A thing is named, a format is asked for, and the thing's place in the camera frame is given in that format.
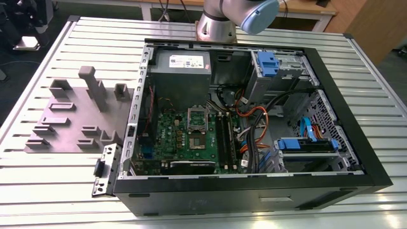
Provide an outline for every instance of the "motherboard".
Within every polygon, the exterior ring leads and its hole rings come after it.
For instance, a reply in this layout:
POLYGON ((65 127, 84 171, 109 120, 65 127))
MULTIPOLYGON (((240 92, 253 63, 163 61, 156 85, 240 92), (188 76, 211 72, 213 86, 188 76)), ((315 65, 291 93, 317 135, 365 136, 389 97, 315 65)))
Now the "motherboard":
POLYGON ((195 113, 193 110, 160 113, 155 143, 140 144, 138 154, 133 154, 134 174, 193 174, 193 171, 185 171, 185 166, 197 168, 197 174, 205 171, 209 174, 239 173, 237 130, 239 119, 229 113, 195 113))

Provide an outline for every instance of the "slotted aluminum table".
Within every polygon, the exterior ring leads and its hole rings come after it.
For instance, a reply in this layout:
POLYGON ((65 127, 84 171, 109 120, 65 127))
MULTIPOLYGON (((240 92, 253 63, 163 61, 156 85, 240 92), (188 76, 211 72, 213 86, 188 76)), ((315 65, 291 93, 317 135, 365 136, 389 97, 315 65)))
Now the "slotted aluminum table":
POLYGON ((136 218, 116 198, 90 198, 94 154, 26 154, 53 79, 85 86, 81 65, 105 87, 137 81, 144 38, 195 39, 195 25, 81 18, 68 21, 0 129, 0 225, 58 228, 405 228, 407 109, 357 44, 341 34, 237 31, 239 43, 316 48, 393 186, 323 210, 136 218))

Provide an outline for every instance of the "black cable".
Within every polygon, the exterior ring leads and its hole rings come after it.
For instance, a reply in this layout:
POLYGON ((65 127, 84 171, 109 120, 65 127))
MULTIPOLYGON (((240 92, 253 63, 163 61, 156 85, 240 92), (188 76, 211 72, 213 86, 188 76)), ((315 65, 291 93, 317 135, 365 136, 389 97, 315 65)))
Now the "black cable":
POLYGON ((187 11, 187 7, 185 7, 185 4, 184 4, 184 1, 180 0, 180 3, 183 4, 183 7, 184 7, 184 12, 185 12, 185 15, 187 15, 187 18, 188 18, 188 22, 191 23, 191 18, 189 18, 189 15, 188 15, 188 11, 187 11))
POLYGON ((285 23, 287 23, 287 17, 288 17, 288 5, 287 5, 285 0, 283 0, 283 2, 284 2, 284 5, 285 5, 285 8, 284 8, 284 15, 283 15, 283 23, 284 23, 284 25, 285 25, 285 23))
POLYGON ((161 16, 159 18, 159 21, 161 21, 163 17, 165 16, 165 13, 167 13, 167 10, 168 10, 168 4, 169 4, 169 0, 167 0, 165 9, 164 9, 163 14, 161 14, 161 16))
POLYGON ((235 106, 233 106, 233 105, 232 105, 232 106, 228 106, 228 105, 227 105, 227 102, 224 101, 224 99, 223 99, 223 97, 221 97, 221 95, 220 95, 220 89, 223 90, 224 88, 240 88, 240 87, 241 87, 240 85, 232 84, 232 83, 223 83, 223 84, 220 84, 220 85, 217 86, 217 88, 216 88, 216 90, 215 90, 215 92, 216 92, 216 97, 217 97, 217 100, 219 100, 219 102, 221 103, 221 105, 223 105, 223 107, 224 107, 225 109, 233 108, 235 106))

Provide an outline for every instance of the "wire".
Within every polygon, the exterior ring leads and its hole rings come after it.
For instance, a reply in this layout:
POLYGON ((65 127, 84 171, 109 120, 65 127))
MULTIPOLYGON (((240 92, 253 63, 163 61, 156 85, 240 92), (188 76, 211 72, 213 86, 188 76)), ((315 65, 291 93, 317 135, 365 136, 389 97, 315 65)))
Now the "wire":
POLYGON ((10 62, 0 64, 0 66, 5 66, 5 65, 12 64, 12 63, 36 63, 36 64, 41 64, 41 63, 34 62, 34 61, 10 61, 10 62))
POLYGON ((225 112, 228 111, 227 109, 221 108, 220 106, 217 106, 217 104, 215 103, 213 100, 207 100, 207 104, 211 105, 211 107, 217 111, 217 112, 225 112))
MULTIPOLYGON (((264 128, 264 127, 267 127, 265 125, 257 125, 257 127, 256 128, 264 128)), ((247 131, 249 131, 249 127, 248 128, 245 128, 239 134, 237 134, 237 140, 239 139, 241 139, 241 136, 247 133, 247 131)))
MULTIPOLYGON (((289 96, 291 94, 295 94, 295 93, 312 93, 315 91, 313 88, 307 88, 307 89, 296 89, 296 90, 291 90, 291 91, 287 91, 281 94, 279 94, 276 97, 273 97, 273 99, 267 103, 265 105, 265 114, 267 114, 267 111, 271 110, 273 108, 273 106, 279 103, 279 101, 285 98, 287 96, 289 96)), ((253 155, 255 157, 255 164, 252 165, 255 167, 255 171, 257 171, 257 146, 255 144, 255 142, 257 142, 257 140, 255 140, 255 126, 259 124, 260 120, 261 120, 261 116, 263 115, 257 115, 256 117, 256 120, 255 120, 255 123, 251 125, 251 128, 249 128, 249 132, 245 136, 247 138, 247 145, 248 145, 248 154, 253 155)))
POLYGON ((168 10, 168 4, 169 4, 169 0, 167 0, 165 8, 164 8, 163 14, 161 14, 161 16, 160 16, 160 18, 159 18, 159 21, 161 21, 161 20, 163 20, 163 17, 165 16, 165 13, 167 13, 167 10, 168 10))
POLYGON ((185 15, 187 15, 187 18, 188 18, 188 22, 191 23, 191 18, 189 18, 189 15, 188 15, 188 11, 187 11, 187 7, 185 7, 185 4, 184 4, 184 1, 180 0, 180 3, 183 4, 183 7, 184 7, 184 12, 185 12, 185 15))
POLYGON ((223 83, 223 84, 220 84, 220 85, 217 86, 217 88, 216 88, 216 90, 215 90, 217 100, 220 101, 223 107, 224 107, 225 109, 229 109, 229 106, 227 105, 227 103, 225 103, 225 101, 224 101, 224 99, 223 99, 223 97, 221 97, 221 95, 220 95, 220 89, 223 90, 223 88, 240 88, 240 86, 236 85, 236 84, 232 84, 232 83, 223 83))
MULTIPOLYGON (((264 144, 257 144, 256 146, 257 146, 257 148, 269 148, 269 147, 271 147, 269 145, 264 145, 264 144)), ((240 148, 240 153, 244 153, 244 152, 247 151, 247 149, 248 149, 248 146, 244 145, 244 146, 240 148)))

